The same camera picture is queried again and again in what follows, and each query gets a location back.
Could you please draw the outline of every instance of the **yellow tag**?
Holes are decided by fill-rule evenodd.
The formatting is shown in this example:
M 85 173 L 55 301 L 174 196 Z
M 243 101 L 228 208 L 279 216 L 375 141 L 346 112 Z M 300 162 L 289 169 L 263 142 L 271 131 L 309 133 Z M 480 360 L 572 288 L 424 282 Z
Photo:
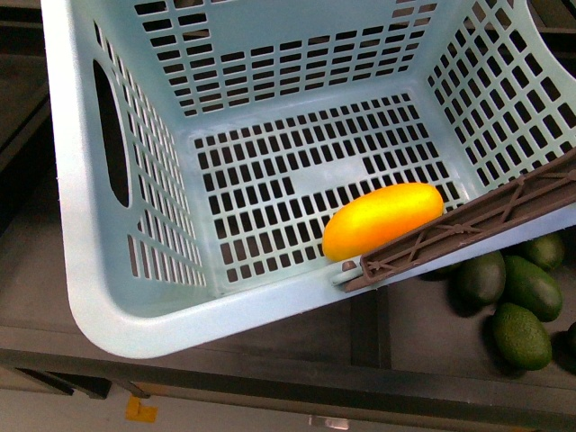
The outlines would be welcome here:
M 158 407 L 145 407 L 142 405 L 140 398 L 130 395 L 128 405 L 126 405 L 127 420 L 154 423 L 157 414 Z

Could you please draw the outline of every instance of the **laundry basket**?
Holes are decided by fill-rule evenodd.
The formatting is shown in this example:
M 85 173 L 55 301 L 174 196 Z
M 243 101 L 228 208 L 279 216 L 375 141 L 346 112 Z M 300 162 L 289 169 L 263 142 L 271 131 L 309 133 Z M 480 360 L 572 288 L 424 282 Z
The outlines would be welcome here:
M 70 305 L 119 356 L 351 295 L 321 236 L 362 194 L 431 183 L 449 215 L 575 147 L 576 85 L 524 1 L 45 0 L 42 12 Z M 575 223 L 565 207 L 379 285 Z

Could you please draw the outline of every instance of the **avocado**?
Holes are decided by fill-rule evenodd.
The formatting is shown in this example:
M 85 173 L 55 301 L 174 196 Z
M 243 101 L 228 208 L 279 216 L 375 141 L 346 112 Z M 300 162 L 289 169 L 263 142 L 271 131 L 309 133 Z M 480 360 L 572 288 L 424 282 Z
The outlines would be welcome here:
M 558 318 L 563 297 L 554 278 L 521 256 L 506 256 L 504 262 L 506 300 L 532 311 L 541 321 L 549 322 Z
M 566 332 L 566 342 L 573 356 L 576 356 L 576 322 L 574 322 Z
M 496 309 L 491 326 L 499 351 L 511 365 L 536 371 L 552 360 L 550 336 L 530 310 L 503 303 Z
M 546 272 L 558 267 L 563 259 L 565 247 L 557 232 L 534 238 L 516 247 L 516 252 Z
M 497 302 L 504 291 L 506 267 L 499 251 L 464 261 L 456 270 L 454 290 L 471 306 Z

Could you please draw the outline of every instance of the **brown plastic rack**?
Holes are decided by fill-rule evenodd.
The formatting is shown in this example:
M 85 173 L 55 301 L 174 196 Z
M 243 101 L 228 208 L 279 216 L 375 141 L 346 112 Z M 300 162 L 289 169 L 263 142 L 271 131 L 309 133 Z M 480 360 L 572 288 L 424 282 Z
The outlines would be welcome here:
M 576 148 L 364 254 L 352 292 L 576 203 Z

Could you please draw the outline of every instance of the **yellow fruit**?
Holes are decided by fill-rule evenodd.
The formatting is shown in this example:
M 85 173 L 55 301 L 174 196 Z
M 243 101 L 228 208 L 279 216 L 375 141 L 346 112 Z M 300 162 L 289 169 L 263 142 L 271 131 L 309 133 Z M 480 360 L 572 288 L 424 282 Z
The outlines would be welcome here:
M 342 207 L 324 230 L 324 255 L 334 261 L 356 257 L 396 239 L 442 214 L 444 202 L 431 184 L 384 187 Z

